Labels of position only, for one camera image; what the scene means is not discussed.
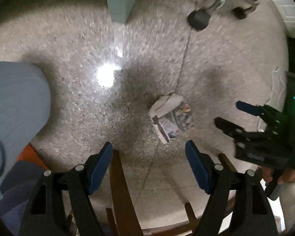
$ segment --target tile floor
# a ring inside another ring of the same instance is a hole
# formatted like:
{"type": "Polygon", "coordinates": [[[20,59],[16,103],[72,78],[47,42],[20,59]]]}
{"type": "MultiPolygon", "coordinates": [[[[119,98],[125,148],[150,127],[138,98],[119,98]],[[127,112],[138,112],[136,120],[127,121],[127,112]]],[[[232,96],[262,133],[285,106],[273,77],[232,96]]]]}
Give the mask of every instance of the tile floor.
{"type": "MultiPolygon", "coordinates": [[[[226,153],[239,171],[250,167],[232,157],[232,141],[213,119],[256,129],[235,102],[263,104],[272,70],[288,67],[285,31],[267,0],[242,21],[230,14],[236,0],[229,0],[205,30],[192,30],[187,15],[210,1],[137,0],[126,25],[111,22],[106,0],[7,0],[0,7],[0,61],[37,65],[52,93],[50,120],[32,145],[54,171],[65,171],[111,141],[122,152],[142,228],[186,221],[187,201],[197,216],[205,208],[208,196],[188,165],[185,140],[214,160],[226,153]],[[189,100],[194,128],[163,145],[148,110],[171,92],[189,100]]],[[[91,202],[105,222],[109,175],[91,202]]]]}

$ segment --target orange fabric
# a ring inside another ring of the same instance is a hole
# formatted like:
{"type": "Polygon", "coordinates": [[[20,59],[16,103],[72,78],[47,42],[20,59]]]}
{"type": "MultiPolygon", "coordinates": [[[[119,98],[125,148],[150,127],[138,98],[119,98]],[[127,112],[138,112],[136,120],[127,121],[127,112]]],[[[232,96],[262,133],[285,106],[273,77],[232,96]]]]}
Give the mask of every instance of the orange fabric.
{"type": "Polygon", "coordinates": [[[24,150],[21,152],[21,154],[17,157],[16,160],[25,160],[32,163],[35,163],[36,165],[42,167],[43,169],[48,169],[47,166],[43,163],[43,161],[38,157],[37,153],[33,149],[33,147],[28,144],[24,150]]]}

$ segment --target black caster wheel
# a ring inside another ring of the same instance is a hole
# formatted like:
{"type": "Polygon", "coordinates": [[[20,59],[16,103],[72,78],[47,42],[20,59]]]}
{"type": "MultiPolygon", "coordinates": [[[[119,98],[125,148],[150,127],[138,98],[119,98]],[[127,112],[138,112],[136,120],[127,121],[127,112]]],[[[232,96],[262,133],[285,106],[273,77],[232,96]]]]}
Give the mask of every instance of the black caster wheel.
{"type": "Polygon", "coordinates": [[[242,7],[236,7],[235,9],[233,9],[233,14],[238,19],[247,18],[247,14],[245,12],[245,9],[242,7]]]}
{"type": "Polygon", "coordinates": [[[193,11],[187,17],[189,25],[197,31],[203,30],[208,26],[211,15],[205,9],[193,11]]]}

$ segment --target wooden chair leg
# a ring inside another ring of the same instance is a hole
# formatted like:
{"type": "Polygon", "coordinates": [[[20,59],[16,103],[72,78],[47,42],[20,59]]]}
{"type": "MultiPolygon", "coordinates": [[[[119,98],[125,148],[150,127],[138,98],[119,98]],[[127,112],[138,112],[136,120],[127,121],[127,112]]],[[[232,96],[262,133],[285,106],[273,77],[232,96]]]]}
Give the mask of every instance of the wooden chair leg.
{"type": "Polygon", "coordinates": [[[224,168],[227,168],[228,170],[233,172],[238,172],[225,154],[219,154],[218,158],[224,168]]]}
{"type": "Polygon", "coordinates": [[[198,220],[196,218],[196,215],[194,214],[194,210],[192,209],[190,202],[185,204],[185,210],[187,213],[189,223],[192,225],[191,230],[192,230],[192,232],[194,232],[197,228],[198,220]]]}
{"type": "Polygon", "coordinates": [[[119,235],[143,236],[124,177],[119,151],[117,150],[113,150],[110,163],[110,186],[119,235]]]}
{"type": "Polygon", "coordinates": [[[113,217],[112,209],[106,209],[106,214],[107,214],[107,220],[109,223],[109,227],[112,231],[112,236],[119,236],[117,227],[116,227],[116,222],[113,217]]]}

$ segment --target human hand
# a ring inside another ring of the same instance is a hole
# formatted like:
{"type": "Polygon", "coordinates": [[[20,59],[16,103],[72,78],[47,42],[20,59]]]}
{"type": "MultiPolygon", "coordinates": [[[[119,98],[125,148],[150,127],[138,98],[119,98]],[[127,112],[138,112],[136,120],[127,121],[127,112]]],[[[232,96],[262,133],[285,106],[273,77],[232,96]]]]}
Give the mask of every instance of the human hand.
{"type": "MultiPolygon", "coordinates": [[[[262,170],[262,177],[266,183],[272,181],[272,171],[273,169],[261,167],[262,170]]],[[[293,169],[286,169],[284,170],[283,174],[278,178],[277,184],[282,185],[284,183],[295,183],[295,170],[293,169]]]]}

